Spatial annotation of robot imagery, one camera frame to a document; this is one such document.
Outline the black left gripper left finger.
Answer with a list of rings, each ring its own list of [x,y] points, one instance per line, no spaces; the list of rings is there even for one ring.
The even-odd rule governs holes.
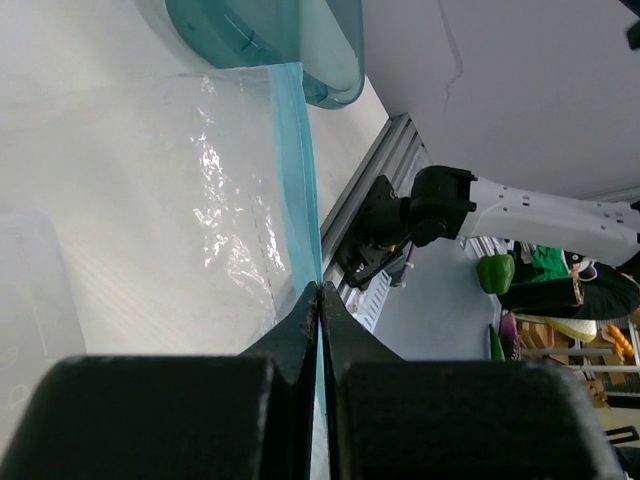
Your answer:
[[[5,479],[306,479],[315,283],[236,356],[85,356],[39,383]]]

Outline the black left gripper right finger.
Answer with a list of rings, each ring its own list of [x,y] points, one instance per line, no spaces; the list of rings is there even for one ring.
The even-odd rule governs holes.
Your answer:
[[[546,363],[408,361],[322,289],[334,479],[621,479],[586,389]]]

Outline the clear zip top bag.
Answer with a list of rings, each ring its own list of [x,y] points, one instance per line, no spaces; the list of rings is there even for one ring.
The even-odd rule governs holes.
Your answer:
[[[234,354],[320,278],[299,64],[1,109],[1,208],[58,236],[92,354]]]

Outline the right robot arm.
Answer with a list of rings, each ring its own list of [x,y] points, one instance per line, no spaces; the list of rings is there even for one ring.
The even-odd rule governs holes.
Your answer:
[[[639,210],[521,190],[468,170],[429,166],[415,178],[407,227],[413,243],[495,237],[553,247],[614,267],[639,263]]]

